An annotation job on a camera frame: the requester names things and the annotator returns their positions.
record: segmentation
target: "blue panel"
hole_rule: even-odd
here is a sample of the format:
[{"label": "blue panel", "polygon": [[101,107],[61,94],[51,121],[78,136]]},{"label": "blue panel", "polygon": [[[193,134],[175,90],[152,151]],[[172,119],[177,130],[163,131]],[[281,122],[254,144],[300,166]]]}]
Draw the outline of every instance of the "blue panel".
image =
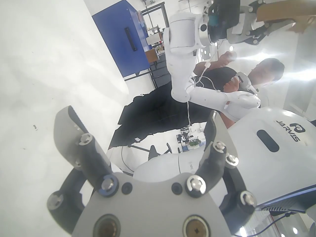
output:
[{"label": "blue panel", "polygon": [[[136,10],[126,0],[98,12],[92,18],[123,77],[149,68],[145,55],[145,51],[149,50],[148,35],[138,22]],[[126,27],[137,51],[131,47]]]}]

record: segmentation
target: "man's hand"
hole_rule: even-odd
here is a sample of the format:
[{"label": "man's hand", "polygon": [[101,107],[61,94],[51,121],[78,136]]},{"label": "man's hand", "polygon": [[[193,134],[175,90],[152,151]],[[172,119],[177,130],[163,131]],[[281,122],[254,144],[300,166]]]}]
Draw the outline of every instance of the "man's hand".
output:
[{"label": "man's hand", "polygon": [[224,92],[225,93],[231,93],[238,91],[239,89],[239,82],[240,80],[238,77],[233,77],[232,80],[224,85]]},{"label": "man's hand", "polygon": [[216,65],[216,68],[225,67],[230,62],[236,60],[236,53],[233,52],[225,52],[222,56],[219,57],[218,61],[214,62],[213,64]]}]

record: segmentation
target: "white robot casing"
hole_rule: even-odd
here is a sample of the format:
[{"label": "white robot casing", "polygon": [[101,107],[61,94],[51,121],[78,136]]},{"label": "white robot casing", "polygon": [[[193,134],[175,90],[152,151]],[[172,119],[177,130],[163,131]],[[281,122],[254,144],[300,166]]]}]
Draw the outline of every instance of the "white robot casing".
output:
[{"label": "white robot casing", "polygon": [[[264,141],[269,147],[259,138],[258,131],[267,133]],[[238,170],[258,204],[315,184],[316,127],[305,118],[286,110],[265,107],[250,112],[228,132],[238,152]],[[204,147],[200,147],[155,157],[138,167],[134,178],[160,182],[179,173],[194,174],[203,150]],[[226,193],[223,180],[210,191],[218,205]]]}]

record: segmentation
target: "white cable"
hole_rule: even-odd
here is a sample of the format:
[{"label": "white cable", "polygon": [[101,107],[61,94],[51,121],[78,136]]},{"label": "white cable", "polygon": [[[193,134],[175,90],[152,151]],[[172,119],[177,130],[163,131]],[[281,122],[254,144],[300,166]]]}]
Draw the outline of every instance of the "white cable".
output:
[{"label": "white cable", "polygon": [[214,83],[212,82],[212,80],[211,80],[209,77],[203,76],[202,78],[208,79],[208,80],[212,83],[212,86],[213,86],[214,90],[217,90],[217,89],[215,88],[215,86],[214,86]]},{"label": "white cable", "polygon": [[[194,85],[194,87],[196,87],[196,85],[197,85],[199,82],[201,82],[201,79],[202,79],[202,78],[207,78],[209,81],[211,81],[214,90],[216,90],[216,88],[215,88],[215,86],[214,86],[212,80],[211,80],[210,78],[208,78],[208,77],[203,76],[203,74],[204,74],[205,71],[211,66],[210,62],[211,62],[211,60],[214,58],[215,54],[218,52],[218,50],[219,50],[219,48],[221,47],[222,44],[223,44],[223,41],[222,41],[222,42],[220,43],[220,45],[217,47],[217,50],[216,50],[216,52],[214,52],[212,58],[210,58],[209,60],[207,60],[207,61],[205,62],[205,68],[204,68],[204,70],[202,71],[202,74],[201,74],[201,76],[199,77],[198,81],[195,82],[195,77],[194,77],[194,79],[193,79],[193,80],[194,80],[194,83],[191,84],[191,85],[189,85],[189,86],[185,89],[185,91],[186,91],[188,88],[190,88],[191,86],[193,86],[193,85]],[[190,126],[190,125],[191,125],[191,120],[190,120],[189,102],[187,102],[186,104],[187,104],[187,109],[188,109],[188,121],[189,121],[189,126]]]},{"label": "white cable", "polygon": [[189,126],[191,125],[191,120],[190,120],[190,113],[189,113],[189,102],[186,103],[188,107],[188,121],[189,121]]},{"label": "white cable", "polygon": [[196,84],[198,84],[198,83],[201,81],[201,78],[203,77],[203,74],[204,74],[205,71],[210,67],[210,65],[209,65],[209,64],[210,64],[210,61],[214,58],[214,56],[216,55],[216,53],[218,52],[218,50],[219,50],[219,48],[221,47],[222,44],[223,44],[223,42],[221,42],[221,43],[219,44],[219,46],[217,47],[217,50],[214,52],[212,58],[210,58],[209,60],[206,61],[206,63],[205,63],[205,68],[204,68],[204,70],[203,70],[201,76],[199,77],[198,81],[195,82],[195,79],[194,79],[194,84],[189,85],[185,90],[187,90],[188,88],[190,88],[190,87],[193,86],[193,85],[194,85],[194,87],[196,87]]}]

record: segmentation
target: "blue machine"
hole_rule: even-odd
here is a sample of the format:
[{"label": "blue machine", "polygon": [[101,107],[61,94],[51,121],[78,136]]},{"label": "blue machine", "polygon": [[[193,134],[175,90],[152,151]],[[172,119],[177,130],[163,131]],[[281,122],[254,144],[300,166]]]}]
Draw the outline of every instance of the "blue machine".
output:
[{"label": "blue machine", "polygon": [[151,49],[137,11],[122,0],[92,16],[123,77],[149,69],[145,52]]}]

